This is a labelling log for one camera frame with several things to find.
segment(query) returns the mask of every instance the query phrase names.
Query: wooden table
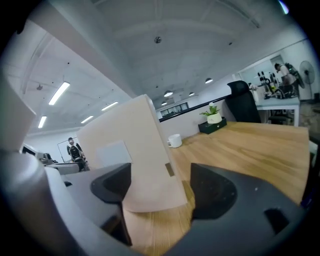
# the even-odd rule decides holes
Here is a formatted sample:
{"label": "wooden table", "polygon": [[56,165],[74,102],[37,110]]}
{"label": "wooden table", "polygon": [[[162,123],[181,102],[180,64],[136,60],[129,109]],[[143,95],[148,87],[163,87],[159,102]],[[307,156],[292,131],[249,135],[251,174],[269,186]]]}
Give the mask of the wooden table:
{"label": "wooden table", "polygon": [[209,135],[183,140],[171,153],[179,169],[188,203],[176,208],[134,213],[124,210],[133,246],[145,255],[163,255],[190,228],[195,207],[190,187],[190,165],[199,163],[262,178],[297,204],[309,169],[307,128],[287,125],[228,122]]}
{"label": "wooden table", "polygon": [[171,150],[182,180],[190,180],[190,164],[216,166],[264,179],[297,204],[309,171],[307,128],[228,122],[209,135],[198,133]]}

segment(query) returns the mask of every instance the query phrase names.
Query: white table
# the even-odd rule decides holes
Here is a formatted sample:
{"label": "white table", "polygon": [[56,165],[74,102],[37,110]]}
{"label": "white table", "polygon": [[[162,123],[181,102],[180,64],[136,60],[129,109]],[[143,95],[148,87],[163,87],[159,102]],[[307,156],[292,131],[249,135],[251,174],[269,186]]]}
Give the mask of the white table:
{"label": "white table", "polygon": [[300,101],[295,98],[268,98],[255,103],[258,110],[294,110],[294,126],[299,126]]}

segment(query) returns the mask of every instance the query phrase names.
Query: white wall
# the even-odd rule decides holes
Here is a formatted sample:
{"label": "white wall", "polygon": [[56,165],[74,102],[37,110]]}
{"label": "white wall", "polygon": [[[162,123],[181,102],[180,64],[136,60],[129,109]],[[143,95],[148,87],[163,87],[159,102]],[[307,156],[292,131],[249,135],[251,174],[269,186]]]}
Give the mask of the white wall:
{"label": "white wall", "polygon": [[49,153],[53,160],[56,160],[59,163],[63,163],[64,161],[61,157],[58,148],[58,143],[66,141],[70,137],[76,137],[76,131],[77,130],[66,131],[61,133],[51,133],[47,135],[27,136],[23,143],[26,143],[43,153]]}
{"label": "white wall", "polygon": [[198,104],[209,102],[231,94],[231,89],[227,84],[233,81],[233,76],[230,74],[219,81],[210,84],[205,90],[199,93]]}
{"label": "white wall", "polygon": [[[215,104],[220,109],[221,116],[225,117],[227,121],[236,121],[224,100],[220,100]],[[203,106],[161,122],[160,125],[164,136],[168,138],[170,135],[180,134],[182,139],[184,139],[197,134],[199,132],[198,125],[207,120],[207,117],[200,113],[208,110],[209,106]]]}

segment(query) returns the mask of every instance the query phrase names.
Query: black office chair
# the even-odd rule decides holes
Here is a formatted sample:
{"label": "black office chair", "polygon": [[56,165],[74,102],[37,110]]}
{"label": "black office chair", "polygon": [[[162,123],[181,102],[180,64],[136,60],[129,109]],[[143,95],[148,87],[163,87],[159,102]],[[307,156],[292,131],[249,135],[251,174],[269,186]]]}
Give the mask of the black office chair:
{"label": "black office chair", "polygon": [[[239,80],[227,83],[231,88],[231,95],[227,96],[225,102],[237,122],[261,123],[259,112],[249,86],[245,81]],[[283,124],[285,116],[270,116],[272,124]]]}

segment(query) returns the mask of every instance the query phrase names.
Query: office chair backrest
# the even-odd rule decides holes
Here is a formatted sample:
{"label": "office chair backrest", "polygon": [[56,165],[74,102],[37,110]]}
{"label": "office chair backrest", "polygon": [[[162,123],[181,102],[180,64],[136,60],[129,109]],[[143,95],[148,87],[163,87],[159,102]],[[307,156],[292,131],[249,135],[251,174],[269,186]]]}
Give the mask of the office chair backrest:
{"label": "office chair backrest", "polygon": [[249,86],[244,81],[234,81],[227,84],[231,88],[231,95],[225,103],[237,122],[261,123],[257,106]]}

